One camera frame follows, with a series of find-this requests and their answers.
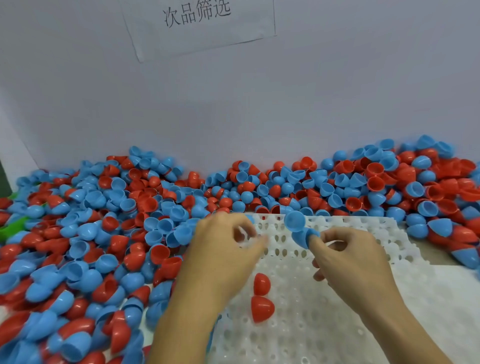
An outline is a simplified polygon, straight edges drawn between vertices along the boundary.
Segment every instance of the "white paper sign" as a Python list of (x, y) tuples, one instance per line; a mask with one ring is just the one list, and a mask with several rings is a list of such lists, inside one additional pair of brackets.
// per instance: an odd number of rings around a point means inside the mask
[(140, 62), (275, 35), (273, 0), (120, 0)]

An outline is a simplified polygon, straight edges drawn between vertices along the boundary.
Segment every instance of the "right hand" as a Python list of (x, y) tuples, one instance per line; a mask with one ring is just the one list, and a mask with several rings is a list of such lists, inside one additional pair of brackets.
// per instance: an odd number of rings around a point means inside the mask
[[(335, 241), (330, 246), (325, 243)], [(311, 235), (309, 249), (319, 268), (313, 278), (329, 286), (362, 318), (377, 310), (402, 306), (383, 247), (367, 231), (331, 228), (318, 238)]]

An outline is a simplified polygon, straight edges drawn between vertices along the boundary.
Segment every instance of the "left hand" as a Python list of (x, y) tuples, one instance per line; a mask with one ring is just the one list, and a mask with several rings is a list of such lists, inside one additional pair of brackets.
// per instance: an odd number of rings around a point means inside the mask
[[(242, 227), (255, 238), (248, 248), (240, 248)], [(255, 264), (268, 247), (268, 236), (257, 237), (252, 222), (243, 214), (224, 212), (201, 220), (177, 277), (174, 296), (186, 295), (200, 303), (208, 298), (216, 310), (223, 310), (245, 285)]]

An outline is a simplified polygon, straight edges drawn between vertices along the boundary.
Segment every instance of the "hand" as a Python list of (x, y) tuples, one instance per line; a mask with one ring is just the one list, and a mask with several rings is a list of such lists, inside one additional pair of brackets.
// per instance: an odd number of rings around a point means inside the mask
[(215, 213), (201, 220), (185, 255), (177, 278), (175, 294), (196, 290), (195, 299), (208, 295), (209, 302), (222, 310), (245, 285), (255, 264), (268, 246), (261, 236), (248, 248), (240, 248), (244, 236), (256, 237), (252, 222), (243, 214)]
[(313, 266), (319, 268), (313, 278), (326, 279), (360, 316), (404, 305), (385, 250), (369, 232), (332, 228), (323, 231), (320, 238), (312, 235), (309, 243), (315, 256)]

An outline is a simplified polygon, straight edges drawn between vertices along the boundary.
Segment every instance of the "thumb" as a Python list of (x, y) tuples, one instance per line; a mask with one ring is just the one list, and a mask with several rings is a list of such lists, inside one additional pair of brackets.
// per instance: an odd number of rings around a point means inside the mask
[(319, 264), (321, 264), (321, 262), (328, 259), (331, 256), (331, 254), (334, 253), (334, 250), (326, 246), (322, 239), (320, 239), (318, 236), (315, 236), (313, 234), (310, 235), (308, 248), (312, 252), (317, 263)]
[(253, 244), (247, 248), (248, 259), (253, 266), (255, 266), (258, 259), (263, 255), (264, 250), (268, 248), (269, 239), (268, 235), (259, 236)]

